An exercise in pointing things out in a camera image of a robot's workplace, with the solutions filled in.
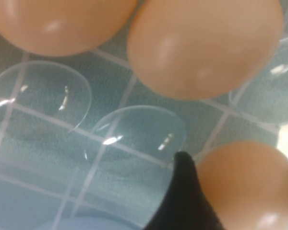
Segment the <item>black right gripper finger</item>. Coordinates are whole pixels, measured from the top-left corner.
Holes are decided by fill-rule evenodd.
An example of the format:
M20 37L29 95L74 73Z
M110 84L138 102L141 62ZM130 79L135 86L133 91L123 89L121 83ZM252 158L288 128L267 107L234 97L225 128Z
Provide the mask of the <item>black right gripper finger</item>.
M201 189L194 161L187 152L175 153L173 176L168 190L145 229L224 229Z

